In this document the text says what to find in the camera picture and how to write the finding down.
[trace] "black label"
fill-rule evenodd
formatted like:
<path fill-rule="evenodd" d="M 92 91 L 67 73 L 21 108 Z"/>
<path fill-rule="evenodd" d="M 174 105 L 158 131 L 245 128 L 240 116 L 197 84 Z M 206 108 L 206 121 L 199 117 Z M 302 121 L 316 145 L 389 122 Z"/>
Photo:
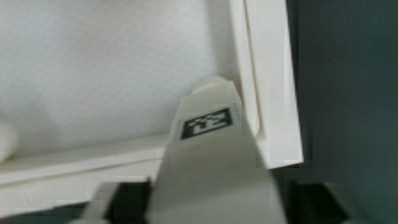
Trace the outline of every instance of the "black label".
<path fill-rule="evenodd" d="M 218 130 L 233 125 L 229 108 L 190 119 L 183 123 L 181 139 L 192 138 L 197 135 Z"/>

